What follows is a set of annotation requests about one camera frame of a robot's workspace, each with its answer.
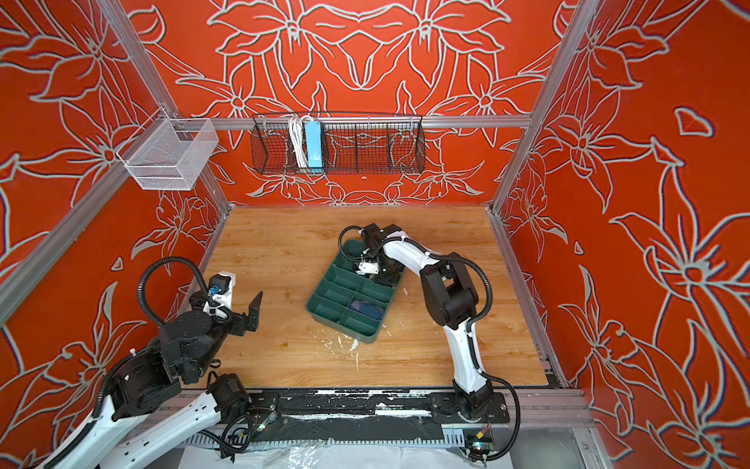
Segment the green divided organizer tray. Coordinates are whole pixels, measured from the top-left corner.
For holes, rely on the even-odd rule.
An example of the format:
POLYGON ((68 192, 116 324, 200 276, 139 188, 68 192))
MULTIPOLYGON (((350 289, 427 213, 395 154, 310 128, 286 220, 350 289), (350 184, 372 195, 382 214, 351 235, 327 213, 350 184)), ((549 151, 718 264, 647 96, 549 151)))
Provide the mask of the green divided organizer tray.
POLYGON ((357 264, 352 260, 361 256, 363 248, 364 245, 359 240, 344 242, 344 251, 334 257, 307 301, 306 310, 320 324, 360 342, 371 344, 383 327, 400 282, 396 287, 388 287, 358 275, 357 264), (385 316, 382 320, 373 320, 351 310, 350 305, 354 300, 383 308, 385 316))

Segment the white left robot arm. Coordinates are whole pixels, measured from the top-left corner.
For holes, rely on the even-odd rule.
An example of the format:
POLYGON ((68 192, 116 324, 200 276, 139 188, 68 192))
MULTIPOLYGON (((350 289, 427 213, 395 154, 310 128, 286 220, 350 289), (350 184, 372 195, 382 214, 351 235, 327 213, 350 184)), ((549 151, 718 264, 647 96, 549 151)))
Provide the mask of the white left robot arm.
POLYGON ((226 320, 193 310, 160 326, 146 348, 133 352, 105 376, 95 408, 64 443, 43 462, 44 468, 145 468, 189 437, 208 433, 222 423, 239 425, 210 434, 221 453, 242 453, 253 431, 251 401, 238 376, 223 374, 188 405, 140 436, 128 434, 164 403, 178 396, 182 385, 195 382, 210 369, 226 337, 258 328, 262 298, 256 296, 245 314, 226 320))

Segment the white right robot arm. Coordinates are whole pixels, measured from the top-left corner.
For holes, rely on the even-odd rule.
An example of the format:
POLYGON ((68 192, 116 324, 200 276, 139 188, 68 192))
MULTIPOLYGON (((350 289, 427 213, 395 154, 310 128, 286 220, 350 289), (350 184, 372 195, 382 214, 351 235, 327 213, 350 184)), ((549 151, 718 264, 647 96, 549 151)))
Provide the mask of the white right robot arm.
POLYGON ((396 225, 370 224, 359 234, 364 244, 357 260, 359 275, 383 281, 406 268, 420 277, 426 309, 447 339, 458 412, 469 421, 479 420, 493 398, 476 335, 476 323, 491 309, 488 277, 473 261, 431 250, 396 225))

